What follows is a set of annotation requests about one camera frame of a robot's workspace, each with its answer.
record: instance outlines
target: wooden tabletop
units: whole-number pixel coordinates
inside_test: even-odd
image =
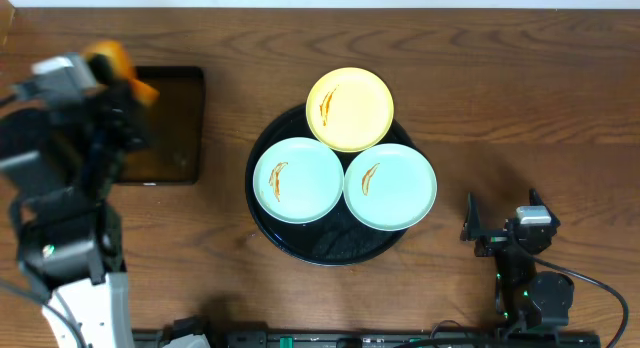
[[[103,38],[123,42],[136,64],[196,65],[207,79],[199,182],[110,196],[134,327],[198,313],[218,329],[491,326],[494,262],[459,241],[466,196],[476,193],[497,228],[535,187],[562,221],[541,257],[618,289],[632,311],[619,346],[640,344],[640,12],[21,9],[0,79]],[[381,256],[319,267],[258,230],[245,165],[267,124],[345,66],[388,84],[438,197]],[[5,182],[0,192],[7,207],[14,192]],[[4,213],[0,225],[0,273],[24,283]],[[0,310],[0,346],[55,345],[38,308],[0,295]],[[569,329],[606,343],[620,318],[613,296],[576,282]]]

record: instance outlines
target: brown smear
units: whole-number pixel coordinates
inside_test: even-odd
[[[284,168],[287,162],[280,162],[276,165],[275,168],[271,171],[271,177],[269,177],[269,185],[273,188],[273,195],[276,196],[278,202],[280,202],[280,171]]]
[[[331,98],[333,98],[333,93],[335,93],[338,86],[336,86],[331,92],[327,92],[322,100],[322,104],[320,104],[320,116],[322,117],[322,125],[327,126],[327,121],[329,119],[329,105],[331,104]]]
[[[364,174],[364,176],[362,176],[362,194],[364,194],[365,196],[369,195],[369,185],[371,184],[371,178],[373,178],[373,175],[376,174],[379,165],[380,163],[376,163],[373,167],[371,167],[371,169],[367,171],[367,173]]]

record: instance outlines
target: black tray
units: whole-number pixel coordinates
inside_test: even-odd
[[[247,162],[245,193],[249,211],[260,230],[286,253],[309,263],[339,266],[361,263],[386,251],[404,235],[406,229],[395,232],[383,232],[369,228],[354,217],[344,196],[324,217],[307,224],[284,223],[269,215],[258,203],[253,194],[253,171],[258,159],[272,145],[292,137],[315,139],[307,124],[305,105],[299,105],[276,118],[262,132]],[[395,120],[387,135],[380,143],[398,143],[417,148]],[[358,153],[335,152],[347,167]]]

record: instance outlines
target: yellow plate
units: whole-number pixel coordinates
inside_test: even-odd
[[[307,98],[313,135],[340,152],[360,152],[378,143],[391,127],[393,99],[384,82],[360,68],[325,74]]]

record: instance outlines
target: wood grain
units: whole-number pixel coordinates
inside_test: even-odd
[[[640,344],[640,13],[523,10],[19,10],[2,83],[38,59],[98,39],[140,65],[197,65],[207,76],[200,181],[117,187],[131,316],[158,328],[195,313],[219,329],[430,329],[489,326],[495,268],[458,241],[466,194],[498,224],[535,187],[563,222],[542,257],[618,289]],[[364,264],[316,267],[287,256],[246,207],[245,164],[260,132],[327,71],[382,77],[396,119],[438,176],[432,212]],[[13,192],[0,188],[0,206]],[[23,282],[0,216],[0,273]],[[54,346],[37,308],[0,296],[0,346]],[[577,282],[572,330],[607,342],[621,309]]]

